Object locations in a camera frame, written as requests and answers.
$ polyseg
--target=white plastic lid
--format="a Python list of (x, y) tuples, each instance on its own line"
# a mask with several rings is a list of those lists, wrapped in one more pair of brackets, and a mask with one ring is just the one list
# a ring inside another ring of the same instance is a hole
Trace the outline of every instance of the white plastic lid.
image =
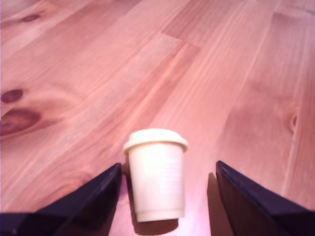
[(136, 131), (129, 136), (129, 141), (124, 145), (124, 153), (139, 144), (149, 142), (172, 142), (180, 144), (184, 152), (188, 149), (188, 142), (183, 139), (178, 133), (167, 129), (143, 129)]

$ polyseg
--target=paper cup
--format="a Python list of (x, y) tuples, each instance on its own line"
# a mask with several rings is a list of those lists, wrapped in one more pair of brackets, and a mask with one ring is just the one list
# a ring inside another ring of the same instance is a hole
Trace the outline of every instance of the paper cup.
[(124, 145), (129, 155), (137, 221), (177, 219), (185, 214), (183, 153), (188, 144), (176, 132), (145, 129)]

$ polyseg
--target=disposable coffee cup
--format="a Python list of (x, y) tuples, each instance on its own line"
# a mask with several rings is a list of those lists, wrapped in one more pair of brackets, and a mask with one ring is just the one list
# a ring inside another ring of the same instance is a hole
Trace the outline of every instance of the disposable coffee cup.
[(171, 130), (144, 129), (130, 135), (124, 153), (129, 157), (138, 222), (184, 217), (187, 148), (187, 141)]

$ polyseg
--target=wood grain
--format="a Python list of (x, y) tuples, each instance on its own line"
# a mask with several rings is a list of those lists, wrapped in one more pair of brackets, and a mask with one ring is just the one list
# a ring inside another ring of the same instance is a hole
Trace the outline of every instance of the wood grain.
[[(150, 127), (189, 142), (186, 216), (168, 235), (230, 232), (210, 228), (219, 159), (315, 208), (311, 0), (4, 2), (2, 211), (35, 211), (124, 163), (128, 135)], [(111, 236), (139, 232), (127, 183)]]
[(304, 89), (297, 114), (295, 137), (291, 147), (287, 180), (282, 194), (309, 209), (315, 209), (315, 63), (314, 30), (310, 28), (305, 47)]

